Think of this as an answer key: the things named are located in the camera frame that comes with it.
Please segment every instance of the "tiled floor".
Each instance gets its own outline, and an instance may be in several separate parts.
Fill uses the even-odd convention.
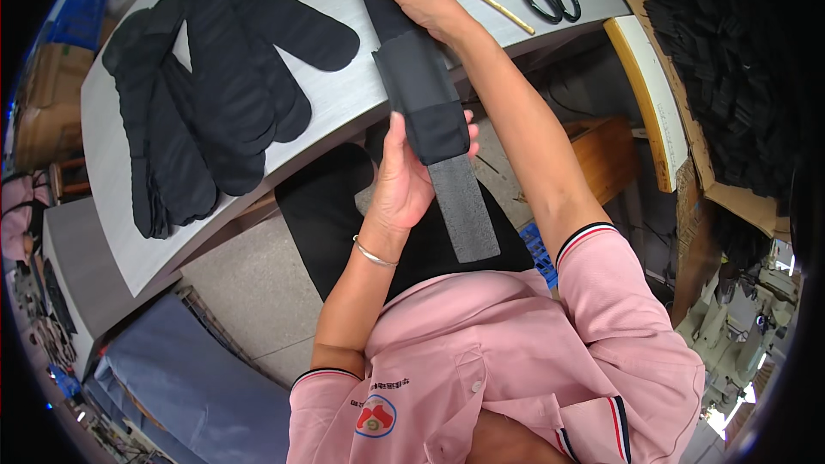
[[[476,175],[513,225],[521,227],[533,216],[530,207],[489,119],[478,124]],[[369,204],[365,192],[358,197],[359,206]],[[238,344],[282,386],[289,387],[309,368],[322,303],[283,217],[233,238],[182,273]]]

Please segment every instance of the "silver bracelet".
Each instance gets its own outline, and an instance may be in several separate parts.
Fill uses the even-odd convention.
[[[384,262],[382,259],[375,256],[373,253],[371,253],[371,252],[367,251],[366,249],[364,249],[364,246],[361,245],[360,242],[358,242],[358,235],[353,236],[352,241],[356,243],[356,247],[358,248],[358,251],[360,251],[361,254],[366,256],[367,259],[370,262],[377,263],[378,265],[381,265],[383,267],[396,267],[398,265],[397,262]]]

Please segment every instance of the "wooden handle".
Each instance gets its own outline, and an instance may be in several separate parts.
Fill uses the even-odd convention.
[[[518,16],[513,15],[513,14],[512,14],[512,13],[511,13],[511,12],[510,12],[507,8],[505,8],[503,5],[500,5],[500,4],[499,4],[499,3],[497,3],[495,0],[483,0],[483,1],[484,1],[484,2],[486,2],[486,3],[488,3],[488,4],[490,4],[492,7],[494,7],[494,8],[496,8],[496,9],[498,9],[499,13],[501,13],[502,15],[504,15],[504,16],[506,16],[506,17],[510,18],[510,20],[512,20],[513,22],[515,22],[515,23],[516,23],[519,27],[521,27],[522,29],[524,29],[526,32],[530,33],[530,35],[531,35],[531,36],[535,34],[535,29],[533,29],[532,27],[530,27],[529,25],[527,25],[527,24],[525,23],[525,21],[524,21],[524,20],[522,20],[521,18],[519,18]]]

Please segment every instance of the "sewing machine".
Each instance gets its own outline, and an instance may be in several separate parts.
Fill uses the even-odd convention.
[[[785,337],[799,302],[799,288],[787,272],[776,269],[771,257],[741,274],[726,265],[703,287],[675,331],[705,364],[702,406],[729,415],[774,338]],[[756,313],[750,329],[744,330],[730,315],[734,300],[738,305],[750,302]]]

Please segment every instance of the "pink polo shirt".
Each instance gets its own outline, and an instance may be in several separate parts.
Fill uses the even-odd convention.
[[[290,396],[289,463],[462,463],[480,409],[578,462],[678,462],[705,368],[670,325],[627,241],[580,230],[542,276],[433,278],[386,305],[368,378],[315,369]]]

